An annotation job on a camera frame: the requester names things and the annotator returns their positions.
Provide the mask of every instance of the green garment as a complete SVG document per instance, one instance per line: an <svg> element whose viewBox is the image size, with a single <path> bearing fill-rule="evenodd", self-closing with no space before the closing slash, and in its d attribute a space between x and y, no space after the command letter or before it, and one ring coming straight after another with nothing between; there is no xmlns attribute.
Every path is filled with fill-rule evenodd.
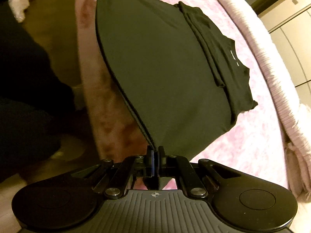
<svg viewBox="0 0 311 233"><path fill-rule="evenodd" d="M150 145L191 160L257 102L249 69L200 8L97 0L105 62Z"/></svg>

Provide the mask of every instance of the pink bed sheet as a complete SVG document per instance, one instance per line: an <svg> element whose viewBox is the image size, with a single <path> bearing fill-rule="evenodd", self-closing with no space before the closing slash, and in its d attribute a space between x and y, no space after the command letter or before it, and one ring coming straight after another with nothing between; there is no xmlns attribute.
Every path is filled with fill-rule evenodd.
<svg viewBox="0 0 311 233"><path fill-rule="evenodd" d="M80 0L80 4L84 4L88 10L92 10L95 1ZM162 1L170 4L182 1L192 7L200 7L224 35L236 41L237 56L245 66L250 68L249 84L253 98L258 102L255 109L240 114L234 128L210 144L192 162L197 162L200 158L209 158L288 188L284 159L284 133L265 79L237 26L218 0ZM85 27L88 24L87 21L94 20L94 18L84 18L84 14L81 8L77 8L77 4L79 35L79 25L83 24ZM166 188L169 189L173 186L173 183L169 183Z"/></svg>

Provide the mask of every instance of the ribbed white fabric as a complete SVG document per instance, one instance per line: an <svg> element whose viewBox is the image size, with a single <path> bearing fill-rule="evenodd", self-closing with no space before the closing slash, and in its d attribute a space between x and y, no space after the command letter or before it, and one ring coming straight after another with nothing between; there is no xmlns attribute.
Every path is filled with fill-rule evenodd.
<svg viewBox="0 0 311 233"><path fill-rule="evenodd" d="M270 89L279 119L291 140L288 149L293 151L298 166L291 161L291 170L299 173L300 183L289 180L290 188L298 196L311 195L311 112L299 102L290 74L273 44L270 34L245 0L219 0L248 42Z"/></svg>

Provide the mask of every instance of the metal bolt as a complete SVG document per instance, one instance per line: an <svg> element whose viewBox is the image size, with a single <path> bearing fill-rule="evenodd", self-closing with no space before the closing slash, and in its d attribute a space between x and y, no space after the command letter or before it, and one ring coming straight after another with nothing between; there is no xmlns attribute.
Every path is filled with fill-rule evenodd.
<svg viewBox="0 0 311 233"><path fill-rule="evenodd" d="M109 196L117 196L120 194L120 190L118 188L111 187L106 189L105 193Z"/></svg>
<svg viewBox="0 0 311 233"><path fill-rule="evenodd" d="M203 196L206 194L206 191L200 187L192 188L190 192L195 196Z"/></svg>

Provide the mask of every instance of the black pants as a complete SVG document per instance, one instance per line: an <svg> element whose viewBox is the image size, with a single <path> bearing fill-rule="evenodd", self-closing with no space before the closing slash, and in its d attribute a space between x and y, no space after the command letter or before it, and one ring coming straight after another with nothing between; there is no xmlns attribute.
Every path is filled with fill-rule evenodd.
<svg viewBox="0 0 311 233"><path fill-rule="evenodd" d="M0 168L50 157L60 142L54 117L75 110L71 88L60 82L49 56L0 3Z"/></svg>

